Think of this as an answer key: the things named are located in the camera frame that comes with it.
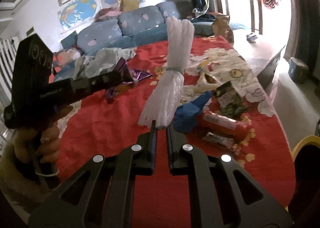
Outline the person's left hand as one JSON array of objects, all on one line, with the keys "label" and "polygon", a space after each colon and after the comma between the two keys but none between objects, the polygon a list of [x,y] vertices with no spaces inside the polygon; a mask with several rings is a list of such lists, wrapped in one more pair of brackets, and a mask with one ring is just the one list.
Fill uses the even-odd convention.
[{"label": "person's left hand", "polygon": [[[10,160],[17,171],[26,179],[34,180],[38,175],[35,173],[35,167],[32,163],[32,157],[35,155],[40,158],[41,163],[55,163],[60,157],[59,147],[61,138],[60,130],[57,127],[57,121],[67,116],[73,107],[68,105],[63,108],[50,120],[49,127],[42,132],[37,129],[19,128],[15,130],[13,141],[13,152]],[[31,141],[41,132],[38,149],[31,149]]]}]

